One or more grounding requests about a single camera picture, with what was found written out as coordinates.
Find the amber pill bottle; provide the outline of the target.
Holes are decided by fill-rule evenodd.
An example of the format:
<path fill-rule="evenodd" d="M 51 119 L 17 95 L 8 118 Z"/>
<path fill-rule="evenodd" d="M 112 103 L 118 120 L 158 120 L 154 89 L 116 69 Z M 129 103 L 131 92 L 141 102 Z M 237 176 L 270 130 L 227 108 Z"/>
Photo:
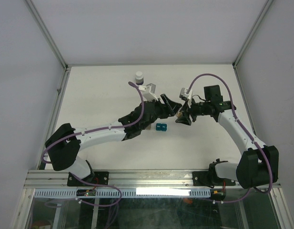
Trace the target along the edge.
<path fill-rule="evenodd" d="M 178 111 L 175 115 L 177 118 L 182 117 L 182 111 Z"/>

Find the teal pill box compartments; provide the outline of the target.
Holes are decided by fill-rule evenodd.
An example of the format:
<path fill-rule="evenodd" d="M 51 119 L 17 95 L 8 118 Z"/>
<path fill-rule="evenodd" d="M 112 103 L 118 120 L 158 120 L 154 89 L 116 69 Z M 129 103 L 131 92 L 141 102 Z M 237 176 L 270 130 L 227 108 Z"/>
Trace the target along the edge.
<path fill-rule="evenodd" d="M 156 131 L 167 131 L 167 124 L 157 123 L 155 126 Z"/>

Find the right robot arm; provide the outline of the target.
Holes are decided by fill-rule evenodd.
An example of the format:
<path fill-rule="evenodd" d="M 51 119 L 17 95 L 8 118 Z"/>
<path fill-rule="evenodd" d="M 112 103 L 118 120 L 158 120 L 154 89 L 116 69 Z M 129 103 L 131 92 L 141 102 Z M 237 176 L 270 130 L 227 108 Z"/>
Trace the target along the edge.
<path fill-rule="evenodd" d="M 221 185 L 225 179 L 239 182 L 244 189 L 272 185 L 278 180 L 279 152 L 267 146 L 241 122 L 231 100 L 224 101 L 218 85 L 204 88 L 205 99 L 195 102 L 190 89 L 182 88 L 180 98 L 185 101 L 179 110 L 177 123 L 191 125 L 198 116 L 209 115 L 219 123 L 238 147 L 239 163 L 215 160 L 208 171 L 198 177 L 205 186 Z"/>

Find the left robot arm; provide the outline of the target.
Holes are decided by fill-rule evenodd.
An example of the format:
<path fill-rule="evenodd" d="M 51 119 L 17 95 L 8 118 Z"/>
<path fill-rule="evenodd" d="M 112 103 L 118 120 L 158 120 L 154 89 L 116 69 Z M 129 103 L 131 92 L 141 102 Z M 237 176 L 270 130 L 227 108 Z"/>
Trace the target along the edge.
<path fill-rule="evenodd" d="M 45 143 L 50 163 L 55 171 L 68 171 L 83 185 L 90 185 L 94 172 L 90 163 L 79 157 L 81 150 L 107 142 L 133 139 L 157 119 L 175 116 L 181 106 L 161 94 L 158 101 L 144 101 L 128 115 L 107 125 L 73 128 L 69 123 L 63 124 Z"/>

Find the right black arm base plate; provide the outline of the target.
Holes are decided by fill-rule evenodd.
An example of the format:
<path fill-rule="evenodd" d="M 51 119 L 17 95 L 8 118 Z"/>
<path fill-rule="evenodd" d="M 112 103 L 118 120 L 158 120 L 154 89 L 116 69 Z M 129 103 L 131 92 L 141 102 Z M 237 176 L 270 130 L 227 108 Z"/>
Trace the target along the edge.
<path fill-rule="evenodd" d="M 214 188 L 215 186 L 235 186 L 235 181 L 226 178 L 219 178 L 211 174 L 209 171 L 193 171 L 192 179 L 194 186 L 207 186 Z"/>

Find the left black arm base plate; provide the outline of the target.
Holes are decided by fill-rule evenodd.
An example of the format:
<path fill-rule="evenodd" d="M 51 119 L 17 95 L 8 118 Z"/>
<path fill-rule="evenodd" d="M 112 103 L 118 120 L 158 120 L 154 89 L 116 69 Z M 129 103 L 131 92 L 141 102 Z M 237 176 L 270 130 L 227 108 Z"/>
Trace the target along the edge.
<path fill-rule="evenodd" d="M 81 178 L 81 180 L 91 183 L 91 184 L 99 184 L 99 185 L 107 185 L 109 180 L 109 172 L 108 171 L 93 171 L 93 174 L 89 175 L 86 178 Z M 87 184 L 82 183 L 78 179 L 75 178 L 71 173 L 68 174 L 67 186 L 69 187 L 83 187 L 87 186 Z"/>

